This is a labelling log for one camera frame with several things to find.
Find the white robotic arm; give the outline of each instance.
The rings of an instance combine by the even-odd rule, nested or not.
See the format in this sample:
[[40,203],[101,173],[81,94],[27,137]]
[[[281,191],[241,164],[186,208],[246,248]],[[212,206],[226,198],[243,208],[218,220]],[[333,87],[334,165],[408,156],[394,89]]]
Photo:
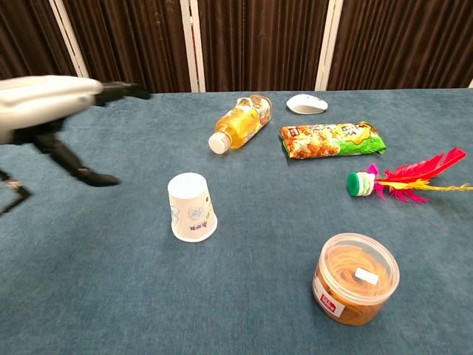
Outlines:
[[[116,185],[120,182],[116,177],[98,174],[83,166],[55,134],[62,129],[68,116],[94,105],[105,106],[124,96],[151,97],[136,84],[102,84],[93,79],[72,76],[27,76],[0,81],[0,145],[32,143],[78,180],[90,186]],[[30,195],[18,181],[2,170],[0,179],[20,195],[23,191],[23,195],[27,195],[24,199]]]

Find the white computer mouse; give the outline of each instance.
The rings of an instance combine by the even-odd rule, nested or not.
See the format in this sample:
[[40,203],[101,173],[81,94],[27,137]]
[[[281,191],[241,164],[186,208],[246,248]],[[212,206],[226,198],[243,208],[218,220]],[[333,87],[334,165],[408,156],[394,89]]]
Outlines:
[[299,115],[322,113],[328,108],[328,103],[320,98],[308,94],[293,96],[286,102],[287,107]]

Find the carpet surface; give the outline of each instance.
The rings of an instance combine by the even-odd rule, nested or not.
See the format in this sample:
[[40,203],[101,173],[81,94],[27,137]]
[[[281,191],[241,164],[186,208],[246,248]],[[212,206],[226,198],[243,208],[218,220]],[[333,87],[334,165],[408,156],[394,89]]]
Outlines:
[[[73,180],[31,146],[0,146],[0,166],[34,196],[0,218],[0,354],[472,354],[473,194],[420,192],[426,204],[351,197],[347,174],[459,146],[435,178],[473,183],[473,90],[317,92],[298,116],[267,92],[273,119],[215,155],[217,119],[247,93],[161,94],[93,107],[61,139],[119,186]],[[366,120],[383,155],[288,161],[281,126]],[[205,176],[218,217],[202,243],[171,232],[167,183]],[[0,205],[13,194],[0,188]],[[327,317],[311,282],[324,243],[351,231],[384,244],[401,271],[368,325]]]

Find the paper cup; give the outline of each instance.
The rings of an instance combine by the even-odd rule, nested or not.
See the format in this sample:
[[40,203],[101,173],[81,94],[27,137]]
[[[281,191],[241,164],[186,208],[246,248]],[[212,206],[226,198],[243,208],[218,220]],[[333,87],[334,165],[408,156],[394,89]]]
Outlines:
[[208,193],[207,181],[194,172],[179,174],[168,184],[171,228],[185,242],[201,242],[214,233],[217,216]]

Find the chip bag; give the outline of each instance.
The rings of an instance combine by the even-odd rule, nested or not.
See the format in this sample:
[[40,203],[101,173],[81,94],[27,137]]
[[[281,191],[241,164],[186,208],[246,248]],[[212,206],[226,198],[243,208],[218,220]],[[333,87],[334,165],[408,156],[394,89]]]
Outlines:
[[371,124],[314,124],[285,126],[279,137],[289,158],[307,159],[337,155],[360,155],[386,151],[381,136]]

